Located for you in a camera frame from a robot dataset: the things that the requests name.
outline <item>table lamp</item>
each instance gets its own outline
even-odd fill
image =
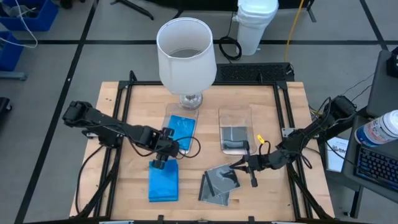
[[[180,95],[185,109],[197,109],[217,72],[210,28],[194,18],[173,19],[160,28],[156,44],[163,85]]]

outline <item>wooden tabletop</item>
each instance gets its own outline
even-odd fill
[[[99,93],[96,108],[102,113],[112,115],[118,83],[104,82]],[[311,123],[308,102],[303,83],[288,83],[290,102],[297,128],[304,128]],[[285,103],[280,91],[284,121],[287,124]],[[164,86],[133,86],[127,123],[142,124],[161,129],[165,109],[169,103],[178,103],[178,96],[171,95]],[[178,202],[149,203],[148,200],[148,162],[153,157],[139,157],[127,140],[124,140],[118,182],[114,196],[112,219],[156,220],[164,215],[165,220],[213,220],[246,221],[254,216],[256,221],[292,221],[294,213],[290,196],[286,168],[266,169],[256,173],[259,186],[251,187],[250,176],[237,171],[241,188],[231,192],[228,207],[221,207],[198,201],[201,178],[207,169],[236,162],[240,157],[226,156],[220,149],[218,109],[226,105],[249,105],[252,109],[254,135],[271,142],[271,150],[281,142],[279,122],[275,107],[275,98],[271,86],[211,86],[203,92],[203,103],[195,137],[202,145],[201,153],[194,159],[182,159],[179,165],[179,200]],[[315,141],[308,147],[318,150]],[[88,140],[85,158],[98,148],[98,140]],[[193,143],[191,151],[195,153]],[[98,187],[105,150],[99,152],[86,165],[80,184],[80,209],[86,205]],[[320,156],[312,151],[303,150],[303,154],[312,163],[313,169],[304,166],[309,191],[325,211],[334,217],[325,173]],[[302,195],[299,193],[301,214],[304,217]],[[108,193],[103,196],[101,214],[104,214]],[[75,215],[72,206],[71,215]]]

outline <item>black keyboard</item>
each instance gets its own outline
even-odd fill
[[[290,63],[234,63],[218,64],[218,81],[258,81],[264,82],[294,81]]]
[[[381,152],[374,152],[363,147],[359,147],[357,156],[357,166],[366,170],[355,169],[354,175],[370,180],[376,184],[390,185],[398,191],[398,160],[393,159]]]

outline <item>blue bin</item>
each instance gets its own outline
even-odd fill
[[[0,37],[12,43],[21,44],[9,31],[0,32]],[[2,40],[0,40],[0,42],[3,44],[0,50],[0,70],[8,72],[14,71],[24,47],[16,46]]]
[[[3,0],[3,3],[16,6],[15,0]],[[18,4],[28,8],[39,7],[40,12],[35,18],[24,17],[30,31],[48,31],[58,13],[58,8],[51,0],[18,0]],[[9,30],[26,30],[19,17],[0,17],[0,22]]]

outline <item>white bottle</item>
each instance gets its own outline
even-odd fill
[[[391,111],[359,127],[355,140],[368,147],[376,147],[398,139],[398,110]]]

